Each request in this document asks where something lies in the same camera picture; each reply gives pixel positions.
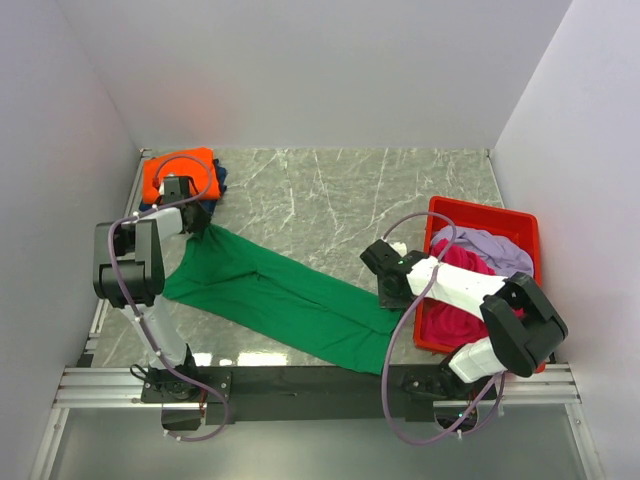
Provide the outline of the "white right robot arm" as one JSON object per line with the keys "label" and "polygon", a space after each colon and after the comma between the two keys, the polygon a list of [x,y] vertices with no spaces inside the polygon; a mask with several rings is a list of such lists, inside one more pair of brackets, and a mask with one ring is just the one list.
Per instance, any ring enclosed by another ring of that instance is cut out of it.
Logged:
{"label": "white right robot arm", "polygon": [[509,277],[465,270],[383,239],[360,255],[376,276],[380,306],[401,309],[403,327],[425,298],[456,307],[483,322],[488,336],[454,350],[439,367],[444,395],[460,399],[474,382],[503,372],[530,377],[567,338],[568,327],[529,275]]}

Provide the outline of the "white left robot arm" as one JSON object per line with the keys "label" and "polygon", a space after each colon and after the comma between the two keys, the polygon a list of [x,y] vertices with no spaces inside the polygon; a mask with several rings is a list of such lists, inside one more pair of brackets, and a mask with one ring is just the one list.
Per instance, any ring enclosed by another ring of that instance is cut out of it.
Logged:
{"label": "white left robot arm", "polygon": [[164,389],[176,401],[193,399],[200,388],[195,361],[168,313],[162,242],[206,229],[211,214],[187,176],[161,181],[157,204],[129,217],[96,225],[93,288],[98,298],[121,311],[134,325],[154,373],[170,371]]}

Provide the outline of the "green t shirt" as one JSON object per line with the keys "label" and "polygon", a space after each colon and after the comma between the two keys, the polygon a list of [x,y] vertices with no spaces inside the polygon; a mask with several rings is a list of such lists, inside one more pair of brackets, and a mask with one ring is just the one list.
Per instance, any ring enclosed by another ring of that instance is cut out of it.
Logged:
{"label": "green t shirt", "polygon": [[400,315],[376,295],[211,225],[186,243],[167,299],[338,367],[380,374]]}

